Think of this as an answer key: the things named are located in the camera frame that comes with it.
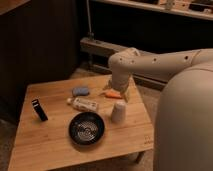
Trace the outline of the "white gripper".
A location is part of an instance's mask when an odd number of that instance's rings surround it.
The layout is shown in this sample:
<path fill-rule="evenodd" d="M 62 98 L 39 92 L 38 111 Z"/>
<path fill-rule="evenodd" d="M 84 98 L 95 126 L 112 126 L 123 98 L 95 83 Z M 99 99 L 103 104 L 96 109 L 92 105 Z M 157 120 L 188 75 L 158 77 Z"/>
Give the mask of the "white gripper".
<path fill-rule="evenodd" d="M 122 77 L 115 77 L 112 76 L 109 79 L 109 83 L 107 83 L 104 87 L 103 90 L 109 90 L 109 89 L 114 89 L 122 94 L 123 99 L 125 100 L 126 103 L 129 101 L 129 92 L 127 91 L 129 87 L 129 76 L 122 76 Z"/>

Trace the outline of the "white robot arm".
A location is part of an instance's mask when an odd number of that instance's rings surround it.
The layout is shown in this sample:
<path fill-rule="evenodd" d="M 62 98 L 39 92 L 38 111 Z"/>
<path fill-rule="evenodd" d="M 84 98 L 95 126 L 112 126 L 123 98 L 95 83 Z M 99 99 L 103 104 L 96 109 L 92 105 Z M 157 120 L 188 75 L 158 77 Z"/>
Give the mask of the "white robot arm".
<path fill-rule="evenodd" d="M 133 74 L 164 80 L 154 126 L 154 171 L 213 171 L 213 48 L 111 55 L 108 86 L 121 93 Z"/>

